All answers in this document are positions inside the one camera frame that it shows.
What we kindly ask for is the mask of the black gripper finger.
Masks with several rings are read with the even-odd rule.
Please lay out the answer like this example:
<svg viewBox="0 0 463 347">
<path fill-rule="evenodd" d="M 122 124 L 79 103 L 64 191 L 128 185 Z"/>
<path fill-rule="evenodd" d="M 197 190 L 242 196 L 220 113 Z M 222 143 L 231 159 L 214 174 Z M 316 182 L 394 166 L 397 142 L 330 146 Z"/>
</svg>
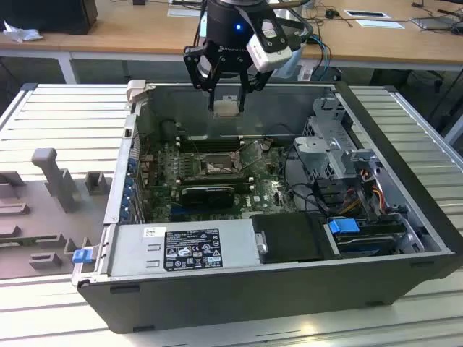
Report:
<svg viewBox="0 0 463 347">
<path fill-rule="evenodd" d="M 208 110 L 214 110 L 215 89 L 218 76 L 215 71 L 208 72 L 203 75 L 201 72 L 201 59 L 204 57 L 203 49 L 199 46 L 186 46 L 184 48 L 183 60 L 187 68 L 188 75 L 192 86 L 196 90 L 202 90 L 209 93 L 208 97 Z"/>
<path fill-rule="evenodd" d="M 261 91 L 271 78 L 273 70 L 269 72 L 257 72 L 255 75 L 249 77 L 249 74 L 245 68 L 239 70 L 239 96 L 238 96 L 238 109 L 239 112 L 243 112 L 245 108 L 246 95 L 253 91 Z"/>
</svg>

